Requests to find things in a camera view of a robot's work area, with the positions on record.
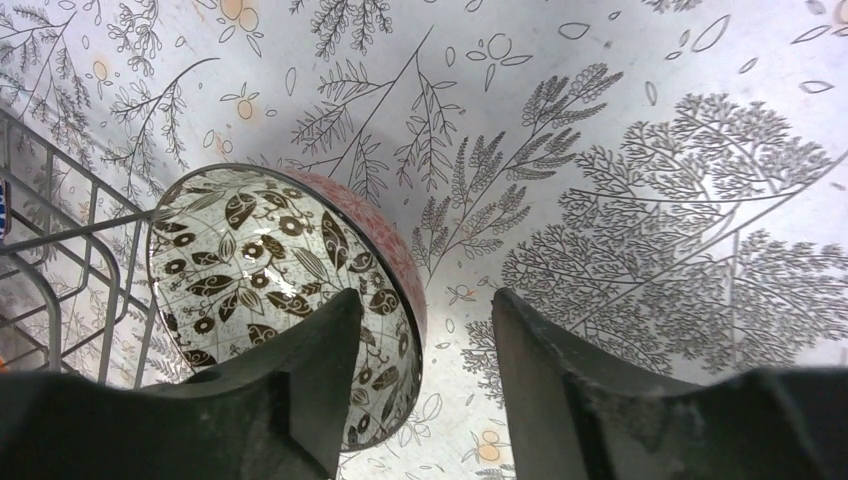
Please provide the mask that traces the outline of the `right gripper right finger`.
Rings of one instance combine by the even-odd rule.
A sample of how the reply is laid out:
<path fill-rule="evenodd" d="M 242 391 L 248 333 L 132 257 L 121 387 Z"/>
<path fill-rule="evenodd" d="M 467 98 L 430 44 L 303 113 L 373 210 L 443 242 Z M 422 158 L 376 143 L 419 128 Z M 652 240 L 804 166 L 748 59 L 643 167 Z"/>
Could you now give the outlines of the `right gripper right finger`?
<path fill-rule="evenodd" d="M 601 350 L 506 288 L 492 320 L 520 479 L 847 475 L 843 367 L 757 368 L 698 386 Z"/>

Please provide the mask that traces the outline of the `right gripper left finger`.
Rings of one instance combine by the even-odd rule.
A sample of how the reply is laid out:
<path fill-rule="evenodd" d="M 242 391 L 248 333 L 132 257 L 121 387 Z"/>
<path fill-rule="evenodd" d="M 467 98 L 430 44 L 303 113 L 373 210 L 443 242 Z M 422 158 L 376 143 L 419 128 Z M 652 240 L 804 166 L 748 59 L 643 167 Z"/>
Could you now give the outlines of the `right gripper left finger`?
<path fill-rule="evenodd" d="M 1 377 L 5 479 L 332 479 L 363 308 L 345 289 L 245 353 L 178 384 Z"/>

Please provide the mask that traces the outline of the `pink speckled bowl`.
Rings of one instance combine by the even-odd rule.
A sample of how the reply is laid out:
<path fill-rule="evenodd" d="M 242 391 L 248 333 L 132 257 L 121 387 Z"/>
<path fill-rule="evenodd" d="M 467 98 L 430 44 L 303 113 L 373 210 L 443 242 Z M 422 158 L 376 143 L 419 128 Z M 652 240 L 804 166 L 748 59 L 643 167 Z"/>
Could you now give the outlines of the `pink speckled bowl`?
<path fill-rule="evenodd" d="M 160 317 L 197 372 L 354 290 L 363 316 L 343 449 L 384 442 L 412 413 L 423 373 L 424 285 L 406 242 L 350 188 L 291 168 L 204 167 L 160 200 L 146 264 Z"/>

